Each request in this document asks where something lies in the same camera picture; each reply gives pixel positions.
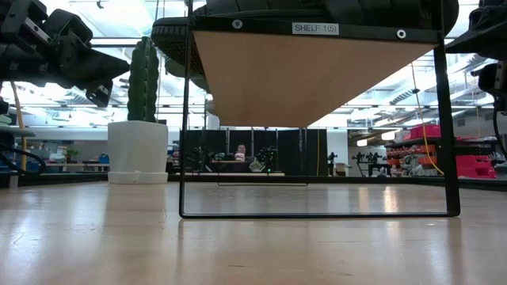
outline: wooden floor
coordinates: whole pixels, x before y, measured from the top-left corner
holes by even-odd
[[[188,184],[191,212],[434,211],[442,188]],[[177,184],[0,190],[0,284],[506,285],[507,193],[459,218],[181,220]]]

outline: white sticker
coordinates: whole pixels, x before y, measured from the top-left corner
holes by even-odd
[[[340,35],[339,24],[292,23],[293,35]]]

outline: black metal frame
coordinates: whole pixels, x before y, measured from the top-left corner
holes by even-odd
[[[336,219],[336,218],[416,218],[416,217],[454,217],[460,213],[459,185],[456,171],[454,130],[452,125],[451,100],[447,76],[447,60],[445,56],[444,34],[442,32],[442,5],[441,0],[433,0],[433,30],[419,30],[402,28],[406,32],[404,38],[397,36],[400,28],[372,27],[358,25],[340,25],[340,35],[325,35],[324,37],[348,38],[357,40],[383,40],[411,43],[436,44],[433,50],[436,73],[436,90],[439,102],[440,129],[442,148],[445,153],[444,169],[446,212],[434,213],[353,213],[353,214],[189,214],[185,213],[185,136],[187,131],[187,118],[189,115],[189,75],[192,58],[193,31],[214,32],[247,32],[267,33],[292,36],[292,23],[290,21],[263,21],[241,19],[240,25],[232,17],[194,17],[193,0],[188,1],[188,21],[186,38],[185,62],[185,93],[183,97],[183,124],[180,137],[181,145],[181,171],[179,215],[189,219]],[[256,179],[260,183],[270,183],[273,177]]]

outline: green plant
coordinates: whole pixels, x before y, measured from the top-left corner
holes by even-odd
[[[128,79],[128,120],[155,123],[158,80],[158,57],[151,40],[144,36],[132,52]]]

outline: black cable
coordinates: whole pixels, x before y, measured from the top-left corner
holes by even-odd
[[[21,155],[25,155],[29,158],[33,158],[39,162],[40,168],[39,168],[39,170],[37,170],[35,172],[20,169],[15,164],[13,164],[10,159],[8,159],[5,155],[3,155],[3,153],[2,153],[3,151],[14,152],[16,154],[21,154]],[[3,143],[0,143],[0,161],[2,161],[7,166],[9,166],[10,169],[16,170],[20,174],[24,174],[24,175],[40,175],[41,173],[44,173],[46,171],[46,163],[44,162],[44,160],[42,160],[42,158],[39,158],[35,154],[30,154],[29,152],[26,152],[23,150],[18,150],[18,149],[11,147],[11,146],[7,146]]]
[[[504,154],[505,159],[507,159],[507,151],[505,151],[503,140],[501,139],[500,132],[498,131],[498,108],[497,108],[497,99],[495,99],[494,111],[493,111],[493,129],[494,135],[497,137],[497,142],[500,145],[500,150]]]

